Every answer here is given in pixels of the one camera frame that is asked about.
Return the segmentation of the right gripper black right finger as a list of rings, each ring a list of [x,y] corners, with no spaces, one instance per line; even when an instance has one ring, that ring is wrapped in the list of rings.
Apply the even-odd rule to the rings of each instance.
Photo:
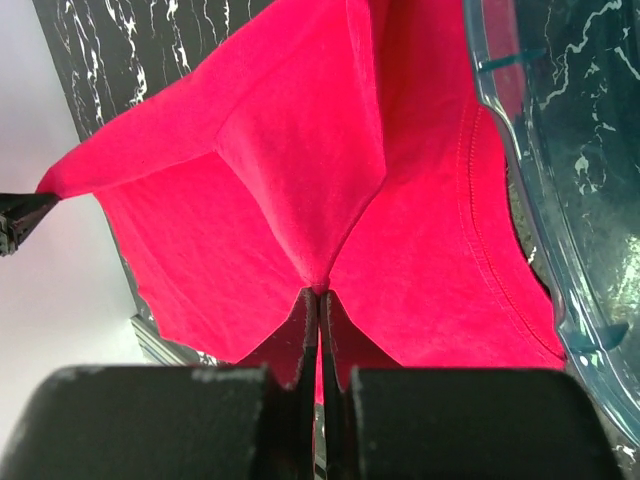
[[[582,386],[540,368],[404,368],[319,302],[330,479],[620,479]]]

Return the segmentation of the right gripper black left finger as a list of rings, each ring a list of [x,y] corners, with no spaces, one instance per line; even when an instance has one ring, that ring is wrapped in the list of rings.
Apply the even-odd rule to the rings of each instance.
[[[13,479],[310,479],[318,300],[232,366],[75,366],[31,397]]]

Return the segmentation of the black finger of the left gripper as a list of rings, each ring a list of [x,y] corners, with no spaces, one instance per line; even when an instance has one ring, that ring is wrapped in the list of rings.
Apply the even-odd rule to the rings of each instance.
[[[59,203],[54,193],[1,193],[1,256],[10,256]]]

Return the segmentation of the pink red t shirt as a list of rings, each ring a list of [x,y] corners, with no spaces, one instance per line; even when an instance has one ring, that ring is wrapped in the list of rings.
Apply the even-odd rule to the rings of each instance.
[[[308,286],[404,368],[556,368],[468,60],[457,1],[277,1],[38,189],[95,195],[223,360]]]

